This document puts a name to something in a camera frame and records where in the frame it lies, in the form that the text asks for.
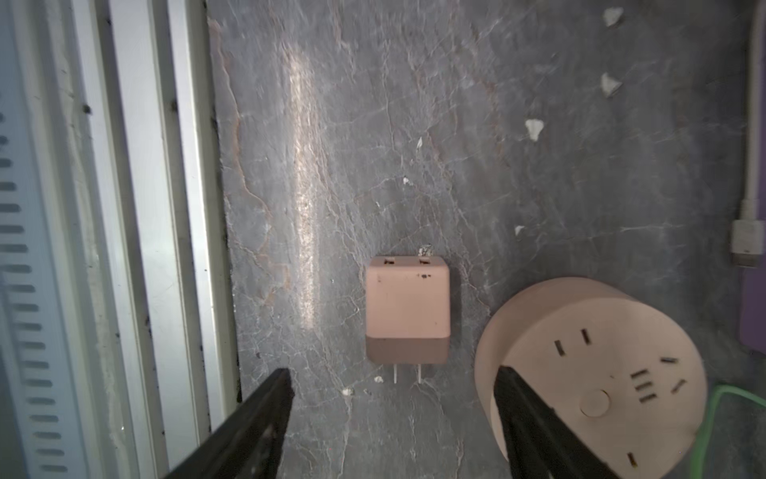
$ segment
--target socket hole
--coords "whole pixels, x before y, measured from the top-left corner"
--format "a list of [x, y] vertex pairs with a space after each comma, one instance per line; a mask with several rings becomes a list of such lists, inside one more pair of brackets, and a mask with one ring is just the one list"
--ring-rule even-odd
[[640, 391], [642, 389], [646, 389], [646, 388], [650, 387], [651, 385], [652, 385], [651, 381], [646, 381], [644, 384], [639, 384], [638, 386], [636, 386], [636, 390]]
[[676, 394], [678, 392], [678, 390], [681, 389], [681, 386], [683, 386], [685, 384], [686, 384], [686, 380], [685, 379], [681, 379], [680, 381], [678, 381], [676, 383], [675, 386], [673, 386], [673, 389], [670, 389], [670, 394]]
[[654, 393], [651, 393], [649, 395], [645, 395], [643, 398], [640, 398], [638, 402], [643, 404], [644, 402], [651, 401], [652, 399], [657, 399], [657, 395]]
[[641, 369], [640, 371], [636, 371], [636, 372], [634, 372], [633, 374], [630, 375], [630, 378], [631, 379], [635, 379], [635, 378], [637, 378], [639, 376], [643, 376], [644, 374], [649, 374], [649, 370], [648, 369]]

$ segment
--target white debris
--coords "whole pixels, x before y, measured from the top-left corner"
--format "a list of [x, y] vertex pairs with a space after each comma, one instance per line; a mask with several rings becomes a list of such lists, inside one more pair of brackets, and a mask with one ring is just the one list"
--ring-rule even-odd
[[537, 141], [540, 138], [540, 132], [545, 127], [545, 123], [542, 120], [526, 120], [524, 126], [527, 127], [529, 138], [532, 141]]
[[617, 88], [621, 86], [622, 86], [622, 82], [617, 81], [614, 78], [610, 77], [609, 74], [601, 75], [601, 91], [604, 92], [604, 96], [606, 98], [609, 98], [612, 95], [614, 95], [614, 92], [617, 91]]
[[434, 247], [429, 244], [424, 244], [417, 249], [418, 256], [434, 256]]
[[622, 18], [625, 9], [622, 7], [609, 7], [604, 10], [604, 23], [608, 27], [616, 25]]

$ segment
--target marble floor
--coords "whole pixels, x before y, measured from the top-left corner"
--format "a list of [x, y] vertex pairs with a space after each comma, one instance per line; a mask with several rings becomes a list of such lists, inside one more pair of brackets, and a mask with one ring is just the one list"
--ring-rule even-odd
[[[711, 383], [766, 394], [727, 253], [750, 2], [208, 8], [242, 389], [280, 366], [296, 389], [281, 477], [509, 477], [473, 354], [505, 301], [552, 277], [662, 310]], [[450, 265], [450, 360], [394, 384], [365, 357], [364, 268], [420, 248]], [[766, 415], [725, 401], [708, 477], [766, 476], [763, 444]]]

